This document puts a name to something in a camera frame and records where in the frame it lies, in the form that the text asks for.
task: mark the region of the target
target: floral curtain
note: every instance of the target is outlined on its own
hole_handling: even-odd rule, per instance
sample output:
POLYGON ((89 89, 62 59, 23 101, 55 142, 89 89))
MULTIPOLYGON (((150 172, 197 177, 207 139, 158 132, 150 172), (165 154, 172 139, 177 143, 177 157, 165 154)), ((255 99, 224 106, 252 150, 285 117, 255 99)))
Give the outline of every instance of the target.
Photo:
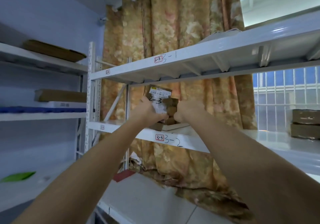
MULTIPOLYGON (((198 43, 216 31, 244 30, 240 0, 122 0, 122 9, 107 7, 103 60, 125 64, 198 43)), ((101 118, 121 84, 103 80, 101 118)), ((256 129, 251 75, 162 84, 172 97, 201 100, 206 110, 238 129, 256 129)), ((144 87, 131 89, 131 108, 144 87)), ((124 119, 122 96, 111 119, 124 119)), ((135 139, 130 169, 158 183, 178 187, 177 195, 236 223, 255 223, 246 204, 229 186, 215 160, 206 153, 135 139)))

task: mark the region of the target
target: red-bordered label sticker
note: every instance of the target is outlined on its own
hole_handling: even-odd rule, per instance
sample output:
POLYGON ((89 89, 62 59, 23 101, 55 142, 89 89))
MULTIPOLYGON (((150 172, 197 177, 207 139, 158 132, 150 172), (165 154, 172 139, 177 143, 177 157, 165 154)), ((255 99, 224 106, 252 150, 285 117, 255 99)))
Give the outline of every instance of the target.
POLYGON ((156 134, 155 137, 156 137, 156 140, 158 141, 164 141, 165 136, 163 134, 156 134))
POLYGON ((154 58, 154 63, 155 63, 155 64, 156 64, 156 63, 160 63, 160 62, 162 62, 162 61, 163 61, 163 56, 162 56, 162 55, 154 58))

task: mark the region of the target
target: hand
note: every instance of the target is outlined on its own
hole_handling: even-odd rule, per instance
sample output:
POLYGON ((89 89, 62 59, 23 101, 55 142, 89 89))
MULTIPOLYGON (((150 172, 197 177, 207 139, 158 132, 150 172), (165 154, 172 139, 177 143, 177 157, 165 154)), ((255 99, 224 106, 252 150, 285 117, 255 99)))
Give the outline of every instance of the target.
POLYGON ((158 121, 168 119, 168 117, 166 113, 156 113, 152 102, 143 96, 141 102, 130 112, 129 120, 133 120, 135 123, 143 126, 143 128, 146 128, 158 121))
POLYGON ((204 111, 205 106, 195 100, 179 101, 177 112, 174 114, 174 120, 180 123, 188 123, 188 119, 192 118, 193 113, 204 111))

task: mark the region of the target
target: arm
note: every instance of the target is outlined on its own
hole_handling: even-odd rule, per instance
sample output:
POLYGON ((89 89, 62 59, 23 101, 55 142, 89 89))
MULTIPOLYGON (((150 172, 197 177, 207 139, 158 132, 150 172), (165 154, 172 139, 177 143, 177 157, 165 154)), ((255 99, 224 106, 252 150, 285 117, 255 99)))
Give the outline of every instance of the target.
POLYGON ((126 123, 60 174, 12 224, 85 223, 137 134, 167 117, 143 97, 126 123))
POLYGON ((261 224, 318 223, 320 184, 254 139, 182 101, 174 115, 206 144, 230 185, 261 224))

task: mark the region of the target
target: green object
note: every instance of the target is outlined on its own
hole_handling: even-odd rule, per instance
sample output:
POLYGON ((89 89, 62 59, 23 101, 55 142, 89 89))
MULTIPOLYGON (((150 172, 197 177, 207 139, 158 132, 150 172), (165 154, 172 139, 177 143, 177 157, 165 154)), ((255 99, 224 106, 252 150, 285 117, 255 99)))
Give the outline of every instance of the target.
POLYGON ((16 174, 11 174, 7 177, 4 177, 3 179, 0 180, 0 183, 4 182, 18 182, 22 180, 26 180, 32 175, 34 175, 36 172, 23 172, 23 173, 16 173, 16 174))

